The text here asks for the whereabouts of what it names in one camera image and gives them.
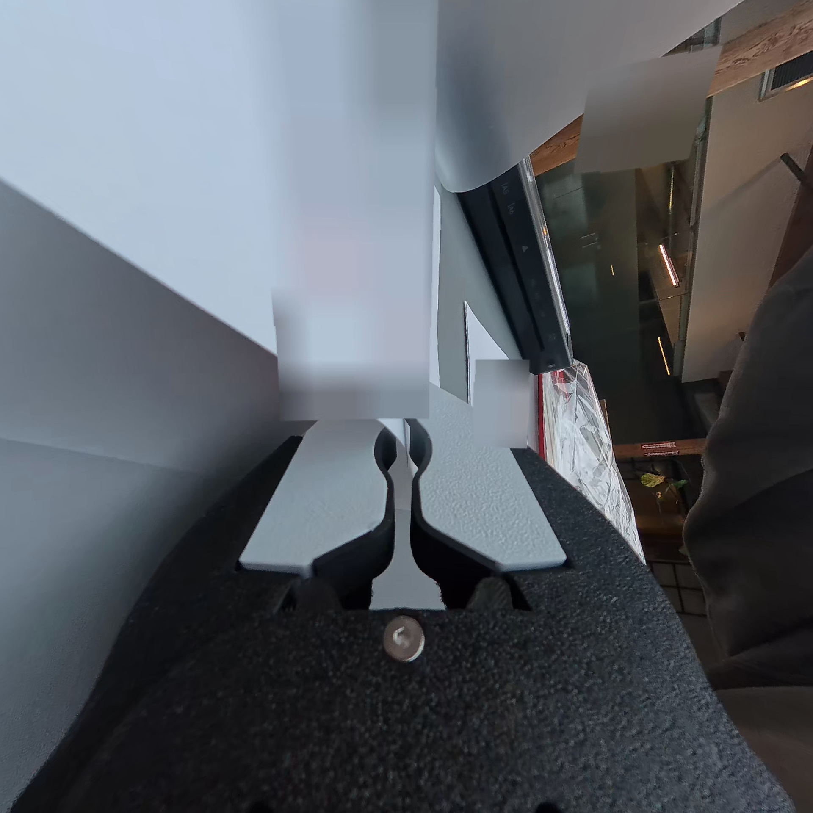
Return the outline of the green plant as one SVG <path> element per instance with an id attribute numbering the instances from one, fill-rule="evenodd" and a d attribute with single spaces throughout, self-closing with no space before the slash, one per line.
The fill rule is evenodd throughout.
<path id="1" fill-rule="evenodd" d="M 639 482 L 654 495 L 657 508 L 661 511 L 665 505 L 675 505 L 680 511 L 685 508 L 685 488 L 689 483 L 686 478 L 675 478 L 662 473 L 642 473 Z"/>

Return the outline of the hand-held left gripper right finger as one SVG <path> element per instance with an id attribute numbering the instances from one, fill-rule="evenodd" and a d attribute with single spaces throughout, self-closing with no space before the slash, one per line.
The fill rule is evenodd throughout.
<path id="1" fill-rule="evenodd" d="M 506 448 L 483 447 L 473 409 L 429 390 L 429 416 L 408 420 L 411 549 L 447 609 L 530 609 L 516 574 L 561 567 L 567 556 Z"/>

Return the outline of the person's dark clothing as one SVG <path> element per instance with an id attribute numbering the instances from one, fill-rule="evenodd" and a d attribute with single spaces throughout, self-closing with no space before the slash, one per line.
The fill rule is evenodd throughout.
<path id="1" fill-rule="evenodd" d="M 769 290 L 702 456 L 684 543 L 723 658 L 709 681 L 811 811 L 812 253 Z"/>

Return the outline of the large white paper sheet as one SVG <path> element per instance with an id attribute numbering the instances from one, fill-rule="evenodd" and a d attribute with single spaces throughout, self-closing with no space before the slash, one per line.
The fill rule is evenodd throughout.
<path id="1" fill-rule="evenodd" d="M 2 2 L 2 439 L 429 412 L 437 2 Z"/>

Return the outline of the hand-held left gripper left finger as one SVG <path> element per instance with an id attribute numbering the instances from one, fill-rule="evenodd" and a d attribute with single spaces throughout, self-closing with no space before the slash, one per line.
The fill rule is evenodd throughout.
<path id="1" fill-rule="evenodd" d="M 349 611 L 368 610 L 393 558 L 390 468 L 398 440 L 379 420 L 320 420 L 270 497 L 239 566 L 320 580 Z"/>

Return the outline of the plastic-wrapped red package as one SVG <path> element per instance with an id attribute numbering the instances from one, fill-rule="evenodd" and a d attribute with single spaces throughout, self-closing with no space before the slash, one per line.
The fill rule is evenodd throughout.
<path id="1" fill-rule="evenodd" d="M 538 377 L 539 446 L 545 461 L 615 527 L 638 558 L 645 554 L 633 503 L 618 465 L 605 415 L 588 367 Z"/>

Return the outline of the small white paper sheet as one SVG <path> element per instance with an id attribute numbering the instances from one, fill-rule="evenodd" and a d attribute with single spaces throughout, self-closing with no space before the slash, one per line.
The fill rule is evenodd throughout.
<path id="1" fill-rule="evenodd" d="M 474 403 L 476 362 L 478 360 L 508 360 L 509 357 L 493 340 L 485 327 L 477 319 L 472 308 L 464 303 L 464 332 L 467 372 L 467 402 Z"/>

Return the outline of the grey desk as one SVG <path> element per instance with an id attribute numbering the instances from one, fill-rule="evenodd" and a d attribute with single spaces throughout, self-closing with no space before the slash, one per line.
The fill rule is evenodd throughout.
<path id="1" fill-rule="evenodd" d="M 536 811 L 525 445 L 409 419 L 443 610 L 371 608 L 393 432 L 280 417 L 277 357 L 2 182 L 4 811 Z"/>

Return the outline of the black device with markings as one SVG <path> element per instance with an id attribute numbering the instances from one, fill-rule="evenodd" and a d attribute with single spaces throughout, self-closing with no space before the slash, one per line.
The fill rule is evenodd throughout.
<path id="1" fill-rule="evenodd" d="M 456 196 L 521 358 L 533 374 L 572 367 L 572 332 L 530 155 Z"/>

